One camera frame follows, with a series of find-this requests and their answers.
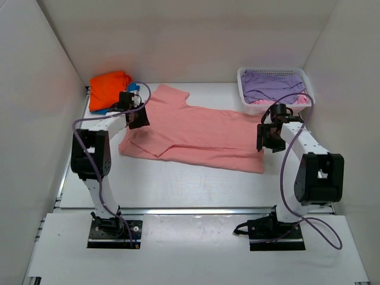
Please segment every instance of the pink shirt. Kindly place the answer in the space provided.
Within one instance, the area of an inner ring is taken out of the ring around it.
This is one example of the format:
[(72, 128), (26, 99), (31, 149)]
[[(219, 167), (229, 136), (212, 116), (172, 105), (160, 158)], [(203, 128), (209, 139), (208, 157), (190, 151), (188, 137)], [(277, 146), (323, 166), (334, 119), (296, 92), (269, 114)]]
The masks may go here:
[(129, 130), (119, 152), (247, 172), (263, 172), (258, 116), (188, 106), (189, 93), (161, 84), (146, 109), (150, 126)]

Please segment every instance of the orange folded clothing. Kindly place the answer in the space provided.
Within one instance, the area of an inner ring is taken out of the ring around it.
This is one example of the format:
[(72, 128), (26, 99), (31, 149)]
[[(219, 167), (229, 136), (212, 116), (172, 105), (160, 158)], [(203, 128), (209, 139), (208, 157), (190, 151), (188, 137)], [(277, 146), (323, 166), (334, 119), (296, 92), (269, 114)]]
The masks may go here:
[(120, 91), (132, 81), (124, 71), (110, 72), (90, 79), (90, 112), (110, 108), (119, 101)]

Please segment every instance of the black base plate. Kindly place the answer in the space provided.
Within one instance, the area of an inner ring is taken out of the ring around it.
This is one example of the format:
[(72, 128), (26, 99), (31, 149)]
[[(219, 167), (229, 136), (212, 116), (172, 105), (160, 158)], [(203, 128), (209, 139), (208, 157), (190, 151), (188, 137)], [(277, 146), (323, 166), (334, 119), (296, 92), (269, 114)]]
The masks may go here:
[[(255, 243), (260, 240), (276, 239), (287, 232), (285, 237), (273, 242)], [(250, 251), (304, 251), (301, 228), (295, 223), (281, 223), (273, 216), (248, 221), (249, 250)]]
[[(118, 248), (118, 249), (140, 249), (141, 235), (143, 232), (143, 221), (141, 220), (127, 220), (126, 221), (131, 229), (135, 238), (132, 237), (132, 248), (129, 242), (128, 231), (125, 230), (117, 237), (109, 236), (106, 232), (100, 230), (95, 220), (91, 222), (90, 233), (88, 234), (87, 248)], [(138, 227), (138, 231), (134, 232), (133, 228)]]

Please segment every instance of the purple clothing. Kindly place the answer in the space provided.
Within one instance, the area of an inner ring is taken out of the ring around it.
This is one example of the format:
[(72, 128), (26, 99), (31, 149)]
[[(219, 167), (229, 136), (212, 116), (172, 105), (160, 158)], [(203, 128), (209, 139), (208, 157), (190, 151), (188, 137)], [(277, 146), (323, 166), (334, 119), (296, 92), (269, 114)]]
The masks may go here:
[[(298, 74), (292, 75), (270, 75), (247, 70), (242, 76), (242, 87), (245, 102), (248, 104), (257, 100), (277, 99), (292, 93), (301, 93), (306, 89)], [(298, 96), (289, 96), (281, 103), (294, 104)]]

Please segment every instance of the cable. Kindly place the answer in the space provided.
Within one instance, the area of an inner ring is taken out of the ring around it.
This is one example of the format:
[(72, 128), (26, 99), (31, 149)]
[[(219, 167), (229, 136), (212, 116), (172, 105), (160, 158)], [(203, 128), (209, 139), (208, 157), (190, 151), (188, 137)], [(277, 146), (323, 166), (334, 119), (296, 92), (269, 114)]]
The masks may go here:
[(99, 172), (99, 169), (97, 168), (96, 164), (95, 164), (95, 161), (94, 159), (92, 158), (92, 156), (90, 155), (90, 153), (87, 151), (87, 148), (86, 146), (84, 145), (81, 137), (79, 136), (78, 132), (77, 132), (77, 129), (76, 129), (76, 125), (77, 123), (80, 123), (80, 122), (85, 122), (85, 121), (98, 121), (98, 120), (104, 120), (104, 119), (109, 119), (109, 118), (114, 118), (114, 117), (118, 117), (118, 116), (121, 116), (121, 115), (125, 115), (125, 114), (129, 114), (129, 113), (133, 113), (133, 112), (137, 112), (137, 111), (140, 111), (142, 108), (145, 107), (145, 105), (148, 103), (148, 101), (150, 100), (150, 97), (152, 95), (152, 92), (149, 88), (149, 86), (146, 84), (146, 83), (143, 83), (143, 82), (139, 82), (139, 81), (132, 81), (130, 82), (128, 85), (132, 84), (132, 83), (136, 83), (136, 84), (142, 84), (144, 85), (147, 89), (148, 89), (148, 92), (149, 92), (149, 95), (148, 95), (148, 99), (144, 102), (144, 104), (142, 104), (140, 107), (136, 108), (136, 109), (133, 109), (133, 110), (128, 110), (128, 111), (125, 111), (125, 112), (120, 112), (118, 114), (115, 114), (115, 115), (108, 115), (108, 116), (102, 116), (102, 117), (96, 117), (96, 118), (82, 118), (82, 119), (77, 119), (75, 120), (73, 123), (72, 123), (72, 131), (74, 133), (74, 136), (76, 137), (76, 139), (78, 140), (79, 142), (79, 145), (81, 146), (81, 148), (83, 149), (84, 153), (86, 154), (91, 166), (93, 167), (94, 171), (95, 171), (95, 174), (96, 174), (96, 179), (97, 181), (99, 182), (99, 200), (103, 206), (103, 208), (112, 216), (114, 216), (115, 218), (117, 219), (121, 219), (123, 224), (125, 225), (127, 231), (128, 231), (128, 234), (129, 234), (129, 242), (131, 244), (131, 248), (132, 248), (132, 233), (131, 233), (131, 229), (129, 228), (129, 225), (128, 225), (128, 222), (121, 216), (121, 215), (117, 215), (117, 213), (113, 213), (106, 205), (104, 199), (103, 199), (103, 195), (102, 195), (102, 192), (103, 192), (103, 188), (102, 188), (102, 177), (100, 176), (100, 172)]
[[(313, 110), (314, 110), (314, 101), (313, 101), (313, 98), (308, 95), (308, 94), (305, 94), (305, 93), (292, 93), (292, 94), (288, 94), (288, 95), (285, 95), (281, 98), (279, 98), (278, 100), (276, 100), (273, 104), (276, 104), (278, 103), (280, 100), (283, 100), (285, 99), (286, 97), (289, 97), (289, 96), (293, 96), (293, 95), (305, 95), (306, 97), (309, 98), (309, 100), (311, 101), (311, 111), (308, 115), (308, 117), (304, 120), (301, 128), (298, 130), (297, 134), (294, 136), (294, 138), (291, 140), (287, 150), (285, 151), (285, 155), (284, 155), (284, 159), (283, 159), (283, 162), (282, 162), (282, 165), (281, 165), (281, 170), (280, 170), (280, 193), (281, 193), (281, 199), (282, 199), (282, 202), (284, 203), (286, 209), (292, 213), (294, 216), (296, 217), (299, 217), (300, 220), (294, 225), (294, 227), (296, 227), (298, 224), (300, 224), (301, 222), (305, 221), (307, 222), (313, 229), (315, 229), (321, 236), (324, 240), (326, 240), (326, 242), (331, 245), (333, 248), (337, 249), (337, 250), (341, 250), (343, 248), (343, 243), (342, 243), (342, 240), (340, 239), (338, 233), (333, 229), (333, 227), (331, 227), (328, 223), (326, 223), (325, 221), (321, 220), (320, 218), (314, 218), (314, 217), (302, 217), (300, 214), (294, 212), (290, 207), (289, 205), (287, 204), (286, 202), (286, 199), (285, 199), (285, 194), (284, 194), (284, 170), (285, 170), (285, 164), (286, 164), (286, 160), (287, 160), (287, 157), (289, 156), (289, 153), (290, 153), (290, 150), (292, 149), (293, 147), (293, 144), (295, 143), (295, 141), (297, 140), (297, 138), (299, 137), (299, 135), (303, 132), (304, 130), (304, 127), (306, 125), (306, 123), (308, 122), (308, 120), (310, 119), (311, 117), (311, 114), (313, 113)], [(264, 113), (263, 117), (261, 118), (261, 122), (263, 122), (265, 120), (265, 117), (267, 116), (267, 113), (270, 111), (270, 107), (267, 109), (267, 111)], [(321, 222), (322, 224), (326, 225), (334, 234), (335, 236), (337, 237), (338, 241), (339, 241), (339, 246), (336, 246), (334, 245), (316, 226), (314, 226), (310, 220), (315, 220), (315, 221), (318, 221), (318, 222)], [(267, 242), (274, 242), (274, 241), (277, 241), (279, 239), (282, 239), (284, 238), (285, 236), (287, 236), (291, 231), (289, 230), (288, 232), (286, 232), (284, 235), (276, 238), (276, 239), (267, 239), (267, 240), (258, 240), (257, 242), (251, 242), (251, 243), (267, 243)]]

